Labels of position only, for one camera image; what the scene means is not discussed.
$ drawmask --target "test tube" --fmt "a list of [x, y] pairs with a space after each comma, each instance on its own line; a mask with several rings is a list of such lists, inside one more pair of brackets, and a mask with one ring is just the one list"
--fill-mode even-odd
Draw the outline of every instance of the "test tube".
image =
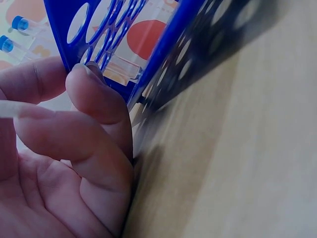
[[53, 41], [53, 35], [52, 38], [48, 38], [48, 35], [51, 35], [48, 26], [32, 21], [22, 16], [16, 16], [13, 19], [12, 28], [29, 36], [43, 38], [46, 41]]
[[5, 35], [0, 37], [0, 51], [6, 53], [17, 61], [21, 61], [21, 57], [23, 56], [28, 60], [35, 60], [39, 58], [36, 54], [30, 52], [28, 49], [14, 42]]
[[[96, 58], [100, 49], [101, 49], [100, 47], [95, 48], [91, 56], [91, 60], [94, 60]], [[106, 68], [104, 69], [104, 71], [105, 70], [110, 70], [114, 73], [120, 74], [130, 79], [138, 79], [143, 71], [139, 65], [132, 63], [130, 61], [127, 61], [126, 59], [123, 59], [115, 54], [112, 55], [112, 57], [110, 58], [110, 61], [108, 65], [106, 66]]]

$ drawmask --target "plastic tube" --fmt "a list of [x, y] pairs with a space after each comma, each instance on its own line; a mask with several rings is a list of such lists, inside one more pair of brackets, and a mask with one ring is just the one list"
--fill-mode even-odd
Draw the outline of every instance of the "plastic tube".
[[29, 36], [54, 42], [53, 35], [48, 26], [32, 21], [22, 16], [16, 16], [12, 21], [12, 28]]
[[24, 56], [28, 60], [35, 60], [39, 58], [36, 54], [30, 52], [28, 49], [14, 42], [5, 35], [0, 37], [0, 51], [6, 53], [17, 61], [21, 61], [21, 56]]

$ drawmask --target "blue cap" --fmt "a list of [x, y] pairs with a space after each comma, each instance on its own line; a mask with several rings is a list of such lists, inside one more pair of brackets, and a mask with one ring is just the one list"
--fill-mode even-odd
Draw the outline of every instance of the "blue cap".
[[7, 36], [1, 36], [0, 37], [0, 50], [2, 51], [3, 45], [9, 38]]
[[0, 51], [11, 52], [13, 50], [13, 42], [7, 36], [0, 37]]
[[22, 16], [16, 16], [12, 21], [12, 28], [15, 30], [26, 30], [29, 27], [29, 23], [27, 20], [22, 21], [24, 17]]

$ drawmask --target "table surface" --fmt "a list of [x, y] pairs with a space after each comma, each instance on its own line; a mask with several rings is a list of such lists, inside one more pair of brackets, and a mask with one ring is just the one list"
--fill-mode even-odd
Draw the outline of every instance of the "table surface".
[[138, 128], [124, 237], [317, 237], [317, 1], [267, 2], [236, 53]]

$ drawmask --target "skin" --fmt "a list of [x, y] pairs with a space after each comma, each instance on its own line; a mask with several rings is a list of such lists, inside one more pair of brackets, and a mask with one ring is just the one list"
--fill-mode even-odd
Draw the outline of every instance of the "skin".
[[[0, 119], [1, 237], [118, 237], [133, 181], [125, 102], [98, 68], [60, 58], [0, 71], [0, 100], [33, 104], [67, 91], [73, 110]], [[16, 133], [29, 148], [17, 152]]]

